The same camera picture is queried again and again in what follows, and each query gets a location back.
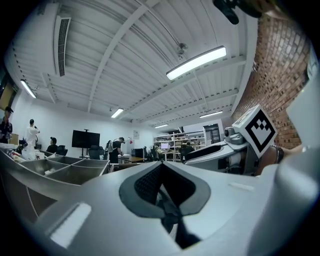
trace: metal counter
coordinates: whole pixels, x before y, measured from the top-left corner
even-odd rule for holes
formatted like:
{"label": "metal counter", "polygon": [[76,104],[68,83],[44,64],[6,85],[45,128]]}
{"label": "metal counter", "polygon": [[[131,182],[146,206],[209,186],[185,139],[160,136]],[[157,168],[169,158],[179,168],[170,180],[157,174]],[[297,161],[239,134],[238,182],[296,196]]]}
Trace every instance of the metal counter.
{"label": "metal counter", "polygon": [[108,160],[68,156],[17,163],[5,150],[0,148],[0,174],[6,196],[16,214],[32,223],[54,202],[110,169]]}

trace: ceiling beam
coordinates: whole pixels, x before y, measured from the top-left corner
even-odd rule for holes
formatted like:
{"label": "ceiling beam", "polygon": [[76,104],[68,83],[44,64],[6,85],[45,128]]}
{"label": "ceiling beam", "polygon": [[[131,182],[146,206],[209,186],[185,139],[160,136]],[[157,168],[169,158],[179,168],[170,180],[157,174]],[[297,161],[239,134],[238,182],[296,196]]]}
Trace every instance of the ceiling beam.
{"label": "ceiling beam", "polygon": [[221,94],[217,94],[217,95],[213,95],[213,96],[207,97],[205,100],[204,99],[200,99],[200,100],[191,102],[189,104],[184,104],[184,105],[172,108],[170,110],[164,111],[162,113],[155,114],[153,116],[147,117],[146,119],[142,120],[141,123],[144,123],[144,122],[147,122],[147,121],[150,121],[150,120],[154,120],[154,119],[157,119],[157,118],[161,118],[161,117],[164,117],[166,115],[174,114],[175,112],[182,111],[182,110],[185,110],[185,109],[188,109],[188,108],[192,108],[192,107],[195,107],[195,106],[198,106],[198,105],[201,105],[201,104],[205,104],[206,102],[207,103],[208,102],[214,102],[216,100],[221,100],[221,99],[224,99],[224,98],[227,98],[227,97],[232,97],[234,95],[237,95],[237,93],[238,93],[238,90],[234,89],[234,90],[223,92]]}
{"label": "ceiling beam", "polygon": [[234,100],[233,107],[231,110],[231,115],[236,110],[241,100],[241,97],[245,92],[252,68],[254,66],[254,60],[256,55],[256,47],[257,47],[257,39],[258,39],[258,20],[249,15],[246,15],[245,19],[246,19],[245,31],[246,31],[246,38],[247,38],[246,39],[247,40],[247,44],[246,44],[246,60],[247,61],[242,72],[242,78],[239,85],[239,93]]}
{"label": "ceiling beam", "polygon": [[96,71],[92,88],[91,88],[91,94],[89,98],[89,104],[88,104],[88,112],[90,112],[92,101],[96,92],[96,88],[100,79],[100,76],[104,70],[104,67],[106,66],[111,54],[115,50],[116,46],[118,45],[121,38],[127,33],[127,31],[131,28],[131,26],[141,18],[142,15],[144,15],[148,11],[148,7],[152,8],[157,3],[159,3],[160,0],[148,0],[145,5],[141,5],[120,27],[120,29],[117,31],[117,33],[112,38],[110,44],[106,48],[103,57],[100,61],[99,67]]}
{"label": "ceiling beam", "polygon": [[207,121],[221,119],[221,118],[229,117],[231,115],[231,111],[230,111],[231,109],[232,109],[231,106],[220,107],[218,109],[215,109],[214,111],[223,111],[222,113],[215,114],[215,115],[212,115],[207,118],[206,117],[200,118],[200,116],[203,116],[206,113],[194,114],[192,116],[181,117],[181,118],[177,118],[175,120],[163,121],[161,123],[157,123],[157,124],[152,125],[152,127],[161,126],[161,125],[165,125],[165,124],[171,125],[171,124],[176,124],[176,123],[180,127],[180,126],[185,126],[185,125],[187,125],[187,122],[192,122],[192,121],[196,121],[196,123],[203,123],[203,122],[207,122]]}
{"label": "ceiling beam", "polygon": [[55,92],[53,90],[52,84],[49,80],[49,75],[46,73],[40,73],[41,79],[43,81],[44,86],[47,88],[47,91],[49,93],[49,96],[52,100],[52,102],[55,104],[57,101],[57,97],[55,95]]}
{"label": "ceiling beam", "polygon": [[[235,66],[241,66],[244,64],[246,64],[246,57],[245,56],[238,56],[238,57],[234,57],[234,58],[230,58],[230,59],[225,59],[225,60],[213,63],[211,65],[205,64],[205,65],[201,66],[199,69],[197,69],[195,71],[195,74],[198,77],[198,76],[202,76],[202,75],[209,73],[209,72],[212,72],[212,71],[223,69],[225,67],[235,67]],[[181,78],[177,78],[177,79],[173,80],[170,84],[167,84],[165,87],[157,90],[156,92],[154,92],[150,96],[144,98],[143,100],[141,100],[140,102],[138,102],[137,104],[135,104],[134,106],[129,108],[128,110],[124,111],[124,113],[118,119],[125,117],[127,114],[129,114],[130,112],[134,111],[135,109],[141,107],[143,104],[153,100],[155,97],[158,97],[164,93],[167,93],[170,90],[182,87],[182,86],[184,86],[192,81],[195,81],[195,80],[196,80],[196,77],[194,76],[193,71],[190,73],[187,73],[186,75],[184,75]]]}

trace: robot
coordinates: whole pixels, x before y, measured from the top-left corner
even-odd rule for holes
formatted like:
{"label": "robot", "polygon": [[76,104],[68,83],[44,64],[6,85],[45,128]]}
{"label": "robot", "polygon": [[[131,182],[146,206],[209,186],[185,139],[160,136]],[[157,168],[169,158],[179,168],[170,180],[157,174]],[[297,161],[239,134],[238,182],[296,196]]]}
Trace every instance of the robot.
{"label": "robot", "polygon": [[[304,152],[265,167],[261,176],[198,168],[192,166],[192,159],[186,164],[141,164],[94,178],[54,203],[37,220],[33,236],[51,254],[79,256],[277,253],[320,193],[319,82],[318,72],[287,109]],[[220,147],[214,159],[224,151],[228,154],[223,157],[231,158],[239,151],[251,151],[245,161],[253,164],[238,171],[252,172],[277,134],[271,122],[261,120],[261,113],[256,106],[228,128],[225,141],[211,146]],[[260,137],[253,132],[260,146],[250,135],[258,129],[257,116],[268,132],[260,131]],[[253,123],[255,129],[248,126]],[[238,165],[234,159],[230,170]],[[178,212],[174,238],[164,226],[170,213],[157,204],[162,187]]]}

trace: white wall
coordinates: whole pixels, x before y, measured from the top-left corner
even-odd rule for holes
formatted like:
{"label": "white wall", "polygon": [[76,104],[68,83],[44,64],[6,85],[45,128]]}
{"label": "white wall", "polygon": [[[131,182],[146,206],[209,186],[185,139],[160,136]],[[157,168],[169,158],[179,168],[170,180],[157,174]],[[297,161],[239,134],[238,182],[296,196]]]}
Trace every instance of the white wall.
{"label": "white wall", "polygon": [[[140,133],[139,139],[134,141],[135,148],[149,148],[153,144],[153,137],[158,131],[139,124],[131,124],[121,120],[111,119],[96,114],[91,114],[49,103],[42,100],[32,100],[31,97],[25,98],[22,94],[15,103],[14,115],[11,122],[13,133],[19,134],[19,139],[25,134],[29,125],[29,120],[34,119],[35,126],[40,130],[38,143],[42,144],[42,149],[46,150],[50,144],[50,137],[57,139],[57,145],[65,145],[68,149],[67,156],[78,158],[81,155],[81,148],[72,147],[73,130],[100,134],[100,146],[105,148],[108,140],[119,137],[133,137],[133,130]],[[127,145],[122,145],[124,152]]]}
{"label": "white wall", "polygon": [[200,123],[196,123],[196,124],[186,125],[186,126],[183,127],[183,130],[184,130],[185,133],[203,131],[204,126],[214,125],[214,124],[218,124],[219,133],[223,134],[224,133],[224,128],[222,126],[221,119],[216,119],[216,120],[211,120],[211,121],[206,121],[206,122],[200,122]]}

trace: computer monitor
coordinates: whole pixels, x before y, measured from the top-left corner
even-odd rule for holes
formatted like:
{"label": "computer monitor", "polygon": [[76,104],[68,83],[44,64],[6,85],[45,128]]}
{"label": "computer monitor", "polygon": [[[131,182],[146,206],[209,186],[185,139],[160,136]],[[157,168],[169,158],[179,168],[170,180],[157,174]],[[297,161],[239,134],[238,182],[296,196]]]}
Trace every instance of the computer monitor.
{"label": "computer monitor", "polygon": [[169,148],[169,143],[161,143],[161,149],[167,150]]}

